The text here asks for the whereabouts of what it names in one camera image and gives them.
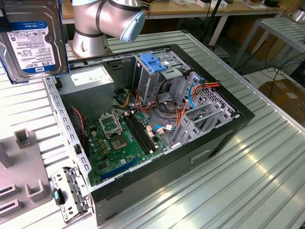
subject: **green motherboard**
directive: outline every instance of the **green motherboard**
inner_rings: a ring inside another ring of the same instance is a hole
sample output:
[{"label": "green motherboard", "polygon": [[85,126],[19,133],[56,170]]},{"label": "green motherboard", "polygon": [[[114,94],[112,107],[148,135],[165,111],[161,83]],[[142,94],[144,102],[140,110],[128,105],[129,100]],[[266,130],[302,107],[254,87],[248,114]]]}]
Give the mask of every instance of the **green motherboard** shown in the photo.
[{"label": "green motherboard", "polygon": [[[146,126],[149,124],[144,116],[137,112],[134,117],[148,135]],[[89,162],[92,167],[89,173],[91,186],[98,185],[105,179],[116,176],[130,167],[134,167],[166,151],[164,143],[158,136],[155,136],[151,138],[151,141],[157,146],[156,150],[153,153],[145,153],[124,122],[123,116],[118,117],[118,120],[122,127],[122,134],[114,134],[110,138],[106,137],[99,122],[86,128],[86,132],[89,135]]]}]

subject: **gray plastic holder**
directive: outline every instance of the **gray plastic holder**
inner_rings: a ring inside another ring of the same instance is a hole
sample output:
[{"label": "gray plastic holder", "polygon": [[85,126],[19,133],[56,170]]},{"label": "gray plastic holder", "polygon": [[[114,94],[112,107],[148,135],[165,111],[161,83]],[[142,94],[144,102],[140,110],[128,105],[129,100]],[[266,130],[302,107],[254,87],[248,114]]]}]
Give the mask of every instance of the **gray plastic holder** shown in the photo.
[{"label": "gray plastic holder", "polygon": [[0,224],[52,199],[34,131],[0,140]]}]

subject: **wd blue hard drive label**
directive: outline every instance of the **wd blue hard drive label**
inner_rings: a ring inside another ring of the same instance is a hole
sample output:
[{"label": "wd blue hard drive label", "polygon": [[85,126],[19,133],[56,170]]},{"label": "wd blue hard drive label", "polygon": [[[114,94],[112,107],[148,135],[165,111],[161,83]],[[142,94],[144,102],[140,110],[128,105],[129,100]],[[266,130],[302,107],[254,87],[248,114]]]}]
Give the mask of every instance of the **wd blue hard drive label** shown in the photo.
[{"label": "wd blue hard drive label", "polygon": [[8,38],[20,68],[27,73],[51,71],[55,59],[49,39],[48,25],[44,21],[12,22]]}]

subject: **blue cable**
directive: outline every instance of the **blue cable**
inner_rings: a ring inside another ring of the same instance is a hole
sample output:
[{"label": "blue cable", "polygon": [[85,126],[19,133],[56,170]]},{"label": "blue cable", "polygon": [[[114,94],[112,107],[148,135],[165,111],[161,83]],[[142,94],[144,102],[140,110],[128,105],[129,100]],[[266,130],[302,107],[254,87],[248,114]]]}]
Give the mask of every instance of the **blue cable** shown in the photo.
[{"label": "blue cable", "polygon": [[162,128],[162,126],[161,126],[161,125],[156,126],[156,127],[153,129],[154,132],[156,132],[156,130],[159,129],[159,128]]},{"label": "blue cable", "polygon": [[193,88],[195,85],[198,85],[198,84],[199,84],[199,83],[193,83],[193,84],[191,85],[190,89],[189,89],[189,103],[190,103],[190,105],[191,105],[193,108],[195,108],[195,105],[194,105],[194,103],[192,102],[191,90],[192,90],[192,88]]}]

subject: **workbench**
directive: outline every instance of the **workbench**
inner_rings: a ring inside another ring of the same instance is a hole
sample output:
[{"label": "workbench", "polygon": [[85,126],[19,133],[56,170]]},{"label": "workbench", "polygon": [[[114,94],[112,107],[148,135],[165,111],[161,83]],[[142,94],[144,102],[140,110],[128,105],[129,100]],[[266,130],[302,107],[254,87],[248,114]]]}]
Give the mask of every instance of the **workbench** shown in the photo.
[{"label": "workbench", "polygon": [[277,38],[281,39],[288,45],[290,48],[283,55],[284,58],[280,61],[278,66],[281,66],[286,57],[289,56],[290,52],[294,49],[297,49],[299,52],[305,52],[305,25],[299,24],[289,18],[269,18],[269,19],[258,19],[251,29],[249,35],[243,42],[243,45],[239,49],[236,59],[233,64],[233,68],[237,66],[242,57],[243,53],[246,51],[253,37],[257,33],[259,28],[263,28],[265,30],[264,35],[259,40],[252,53],[255,53],[261,45],[264,43],[264,40],[272,34]]},{"label": "workbench", "polygon": [[[100,228],[295,228],[305,220],[305,129],[226,63],[182,31],[109,39],[114,53],[178,44],[255,118],[216,156],[108,220]],[[34,130],[47,175],[71,166],[42,80],[11,85],[0,69],[0,137]],[[91,229],[90,212],[64,224],[52,200],[1,228]]]},{"label": "workbench", "polygon": [[[240,2],[240,0],[234,0],[234,3],[228,4],[226,8],[219,8],[216,16],[220,16],[220,20],[215,29],[215,32],[211,38],[209,45],[215,45],[218,37],[223,30],[223,27],[229,16],[236,15],[259,15],[259,14],[274,14],[276,18],[279,18],[286,10],[284,6],[279,8],[267,7],[266,9],[253,10]],[[181,6],[175,2],[152,2],[150,4],[149,12],[143,11],[147,16],[146,19],[167,19],[167,18],[195,18],[206,17],[208,13],[208,7],[201,7],[197,4],[190,4],[189,6]],[[70,0],[63,0],[62,5],[62,18],[63,24],[74,24],[73,6]]]}]

